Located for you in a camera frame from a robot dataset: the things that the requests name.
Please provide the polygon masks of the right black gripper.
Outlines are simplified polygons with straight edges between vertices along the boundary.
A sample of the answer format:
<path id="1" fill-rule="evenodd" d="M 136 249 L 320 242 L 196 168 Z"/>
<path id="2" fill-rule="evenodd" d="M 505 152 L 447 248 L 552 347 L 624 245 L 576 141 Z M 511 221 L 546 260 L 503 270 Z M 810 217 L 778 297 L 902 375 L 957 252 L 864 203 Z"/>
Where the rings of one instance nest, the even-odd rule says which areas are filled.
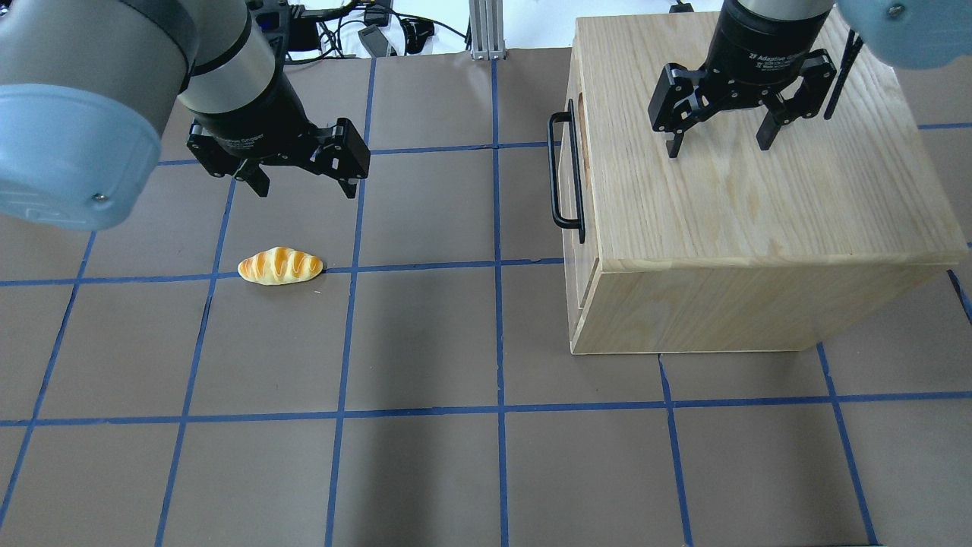
<path id="1" fill-rule="evenodd" d="M 831 1 L 725 1 L 704 62 L 664 65 L 649 101 L 652 129 L 677 158 L 688 129 L 711 115 L 767 108 L 756 134 L 767 151 L 785 125 L 819 114 L 836 68 L 815 48 Z"/>

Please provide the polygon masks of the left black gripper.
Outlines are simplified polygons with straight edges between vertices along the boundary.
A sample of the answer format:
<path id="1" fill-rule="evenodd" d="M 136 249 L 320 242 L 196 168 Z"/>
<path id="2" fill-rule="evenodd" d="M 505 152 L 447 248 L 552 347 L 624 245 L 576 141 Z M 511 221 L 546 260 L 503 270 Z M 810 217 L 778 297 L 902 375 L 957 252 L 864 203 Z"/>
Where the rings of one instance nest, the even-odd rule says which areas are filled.
<path id="1" fill-rule="evenodd" d="M 259 198 L 270 193 L 263 166 L 295 166 L 336 180 L 354 200 L 368 177 L 371 150 L 348 118 L 318 127 L 307 118 L 282 72 L 257 98 L 229 113 L 195 113 L 185 146 L 215 177 L 244 182 Z"/>

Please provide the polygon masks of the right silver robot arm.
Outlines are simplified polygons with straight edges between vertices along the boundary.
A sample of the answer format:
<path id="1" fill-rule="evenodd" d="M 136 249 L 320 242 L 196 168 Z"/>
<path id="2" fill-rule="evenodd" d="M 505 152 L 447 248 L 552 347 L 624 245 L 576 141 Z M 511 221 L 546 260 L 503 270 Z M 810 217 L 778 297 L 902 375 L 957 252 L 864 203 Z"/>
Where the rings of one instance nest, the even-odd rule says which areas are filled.
<path id="1" fill-rule="evenodd" d="M 968 1 L 725 1 L 707 58 L 695 70 L 661 69 L 647 114 L 669 134 L 676 158 L 684 135 L 723 111 L 764 107 L 761 150 L 798 119 L 830 119 L 864 48 L 885 65 L 926 70 L 971 52 Z"/>

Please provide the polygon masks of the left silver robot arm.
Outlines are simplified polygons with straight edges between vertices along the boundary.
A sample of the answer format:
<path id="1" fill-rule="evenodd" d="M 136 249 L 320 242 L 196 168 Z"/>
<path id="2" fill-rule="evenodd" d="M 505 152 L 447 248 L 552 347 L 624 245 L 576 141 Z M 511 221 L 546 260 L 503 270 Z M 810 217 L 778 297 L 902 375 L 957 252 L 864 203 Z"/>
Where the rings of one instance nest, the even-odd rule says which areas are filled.
<path id="1" fill-rule="evenodd" d="M 214 177 L 265 197 L 265 166 L 336 180 L 371 152 L 353 122 L 320 128 L 285 73 L 287 1 L 14 1 L 2 9 L 1 208 L 69 231 L 124 222 L 159 165 L 174 104 Z"/>

